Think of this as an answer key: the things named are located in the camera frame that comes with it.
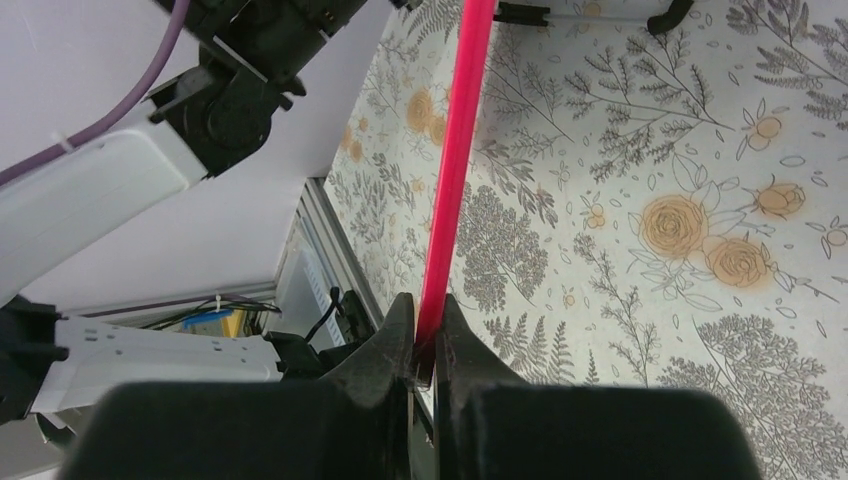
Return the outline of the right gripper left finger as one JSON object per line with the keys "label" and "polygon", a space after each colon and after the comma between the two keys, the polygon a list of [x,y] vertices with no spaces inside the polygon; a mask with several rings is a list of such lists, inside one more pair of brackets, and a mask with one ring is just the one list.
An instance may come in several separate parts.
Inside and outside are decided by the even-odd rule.
{"label": "right gripper left finger", "polygon": [[413,295],[392,301],[382,326],[322,381],[332,388],[327,479],[409,479]]}

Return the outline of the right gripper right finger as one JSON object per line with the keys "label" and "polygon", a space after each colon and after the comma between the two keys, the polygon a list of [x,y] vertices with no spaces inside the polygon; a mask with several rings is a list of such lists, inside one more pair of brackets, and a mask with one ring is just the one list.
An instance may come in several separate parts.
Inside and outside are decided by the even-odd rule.
{"label": "right gripper right finger", "polygon": [[495,479],[510,457],[502,394],[526,382],[471,329],[453,295],[435,336],[434,448],[438,479]]}

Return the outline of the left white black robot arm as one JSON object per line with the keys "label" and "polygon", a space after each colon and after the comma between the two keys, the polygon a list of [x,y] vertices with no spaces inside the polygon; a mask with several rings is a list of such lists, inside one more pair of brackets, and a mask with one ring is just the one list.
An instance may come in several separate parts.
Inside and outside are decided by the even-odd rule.
{"label": "left white black robot arm", "polygon": [[300,71],[360,1],[164,1],[134,89],[92,126],[1,174],[1,420],[96,404],[143,381],[277,382],[277,334],[220,342],[61,314],[21,292],[106,234],[267,141]]}

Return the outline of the red framed whiteboard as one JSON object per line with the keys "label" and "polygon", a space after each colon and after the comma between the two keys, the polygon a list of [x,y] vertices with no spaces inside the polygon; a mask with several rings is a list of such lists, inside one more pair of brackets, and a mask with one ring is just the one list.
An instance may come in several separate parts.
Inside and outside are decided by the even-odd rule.
{"label": "red framed whiteboard", "polygon": [[635,25],[658,35],[679,26],[692,6],[691,1],[673,1],[661,14],[627,18],[555,14],[548,7],[510,2],[467,1],[464,4],[416,323],[414,369],[416,382],[421,387],[428,389],[434,376],[436,335],[441,328],[446,303],[492,24],[497,21],[541,27],[553,19],[587,24]]}

